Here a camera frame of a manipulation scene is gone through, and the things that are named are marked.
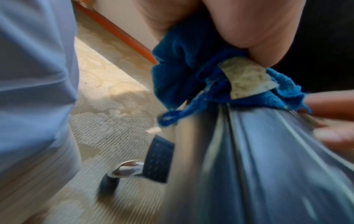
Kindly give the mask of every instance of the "paper label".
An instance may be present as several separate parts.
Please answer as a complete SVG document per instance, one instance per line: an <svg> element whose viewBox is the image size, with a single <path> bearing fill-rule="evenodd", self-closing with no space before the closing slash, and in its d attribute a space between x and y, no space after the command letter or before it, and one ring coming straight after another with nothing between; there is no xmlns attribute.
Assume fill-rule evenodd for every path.
<svg viewBox="0 0 354 224"><path fill-rule="evenodd" d="M257 95L279 86L266 69L245 57L234 57L218 65L231 83L232 100Z"/></svg>

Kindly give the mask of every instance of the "patterned carpet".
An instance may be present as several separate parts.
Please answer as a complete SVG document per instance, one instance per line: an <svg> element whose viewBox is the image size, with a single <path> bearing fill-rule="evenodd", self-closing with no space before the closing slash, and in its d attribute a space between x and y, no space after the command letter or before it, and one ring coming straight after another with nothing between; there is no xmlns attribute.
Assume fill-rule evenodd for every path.
<svg viewBox="0 0 354 224"><path fill-rule="evenodd" d="M98 199L107 169L143 159L155 134L173 139L173 130L157 128L164 107L151 92L152 64L94 21L76 12L76 51L80 66L79 100L71 127L82 168L29 224L152 224L158 217L164 186L145 179L122 179L114 197Z"/></svg>

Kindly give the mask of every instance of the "hand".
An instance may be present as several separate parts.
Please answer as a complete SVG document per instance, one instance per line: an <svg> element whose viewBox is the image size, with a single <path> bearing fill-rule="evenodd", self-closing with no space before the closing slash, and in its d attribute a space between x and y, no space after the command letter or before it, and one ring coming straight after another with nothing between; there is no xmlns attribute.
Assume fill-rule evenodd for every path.
<svg viewBox="0 0 354 224"><path fill-rule="evenodd" d="M314 131L319 140L332 150L354 148L354 90L309 94L305 104L315 116L341 120L319 122Z"/></svg>
<svg viewBox="0 0 354 224"><path fill-rule="evenodd" d="M247 48L263 67L275 65L293 42L306 0L134 0L153 35L160 40L176 23L202 5L220 35Z"/></svg>

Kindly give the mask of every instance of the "blue towel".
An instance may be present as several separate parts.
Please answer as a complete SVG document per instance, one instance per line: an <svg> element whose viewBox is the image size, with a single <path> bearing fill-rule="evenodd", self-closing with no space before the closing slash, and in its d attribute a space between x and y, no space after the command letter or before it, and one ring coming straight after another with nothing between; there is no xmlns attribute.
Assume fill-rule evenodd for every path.
<svg viewBox="0 0 354 224"><path fill-rule="evenodd" d="M155 47L153 55L157 60L157 65L152 68L154 92L169 110L158 118L162 127L204 110L210 102L285 110L306 108L301 87L270 68L267 73L279 87L231 100L230 82L218 63L248 55L245 50L231 46L220 37L205 10L172 27ZM186 100L191 100L190 104L183 110L176 110Z"/></svg>

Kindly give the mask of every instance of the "light blue shirt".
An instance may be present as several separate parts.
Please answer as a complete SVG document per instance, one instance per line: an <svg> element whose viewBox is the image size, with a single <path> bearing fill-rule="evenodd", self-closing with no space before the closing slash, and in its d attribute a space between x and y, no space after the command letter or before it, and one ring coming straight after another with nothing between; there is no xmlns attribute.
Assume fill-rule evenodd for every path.
<svg viewBox="0 0 354 224"><path fill-rule="evenodd" d="M0 0L0 172L60 144L77 98L70 0Z"/></svg>

